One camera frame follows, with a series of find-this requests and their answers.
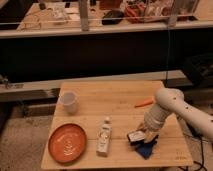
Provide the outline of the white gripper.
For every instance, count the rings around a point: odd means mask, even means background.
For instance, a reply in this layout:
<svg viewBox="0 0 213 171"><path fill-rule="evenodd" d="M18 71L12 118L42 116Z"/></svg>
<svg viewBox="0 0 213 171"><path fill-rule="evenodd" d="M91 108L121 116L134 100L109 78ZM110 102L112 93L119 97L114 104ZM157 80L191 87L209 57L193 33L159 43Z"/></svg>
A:
<svg viewBox="0 0 213 171"><path fill-rule="evenodd" d="M149 143L158 135L157 131L159 131L161 128L162 128L161 121L157 120L152 116L145 115L144 123L140 123L136 130L142 132L148 130L144 142Z"/></svg>

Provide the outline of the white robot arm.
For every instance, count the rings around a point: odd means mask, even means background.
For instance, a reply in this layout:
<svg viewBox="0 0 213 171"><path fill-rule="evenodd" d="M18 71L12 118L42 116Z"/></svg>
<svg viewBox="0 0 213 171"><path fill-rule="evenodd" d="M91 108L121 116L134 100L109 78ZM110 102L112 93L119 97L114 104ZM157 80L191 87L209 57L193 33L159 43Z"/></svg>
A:
<svg viewBox="0 0 213 171"><path fill-rule="evenodd" d="M146 143L151 142L156 137L166 119L172 113L181 116L213 143L213 116L186 103L184 93L181 90L161 88L155 93L154 99L154 104L144 114L142 122Z"/></svg>

